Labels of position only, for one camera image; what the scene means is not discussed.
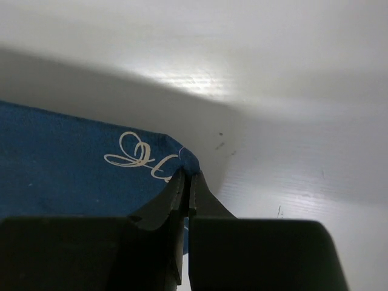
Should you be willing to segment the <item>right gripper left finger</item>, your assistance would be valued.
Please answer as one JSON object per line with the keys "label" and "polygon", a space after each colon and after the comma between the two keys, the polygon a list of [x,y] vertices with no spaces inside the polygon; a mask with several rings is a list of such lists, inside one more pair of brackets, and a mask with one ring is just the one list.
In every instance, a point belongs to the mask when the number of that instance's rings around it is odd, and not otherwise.
{"label": "right gripper left finger", "polygon": [[2,290],[175,290],[182,281],[185,173],[127,216],[1,223]]}

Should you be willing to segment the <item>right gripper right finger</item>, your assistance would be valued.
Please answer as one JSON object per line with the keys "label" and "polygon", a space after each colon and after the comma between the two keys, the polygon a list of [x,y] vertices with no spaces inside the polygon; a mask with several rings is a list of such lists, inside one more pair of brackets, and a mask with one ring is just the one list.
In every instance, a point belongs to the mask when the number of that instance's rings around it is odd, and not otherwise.
{"label": "right gripper right finger", "polygon": [[333,239],[317,221],[234,217],[193,176],[189,198],[192,290],[347,290]]}

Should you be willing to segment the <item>dark blue fish placemat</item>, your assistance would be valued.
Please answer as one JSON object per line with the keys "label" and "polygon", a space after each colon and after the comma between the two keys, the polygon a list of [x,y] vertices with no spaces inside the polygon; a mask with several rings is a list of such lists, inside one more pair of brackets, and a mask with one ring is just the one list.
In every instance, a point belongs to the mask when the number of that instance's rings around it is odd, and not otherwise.
{"label": "dark blue fish placemat", "polygon": [[200,170],[172,137],[1,102],[1,219],[127,216],[165,188],[178,169]]}

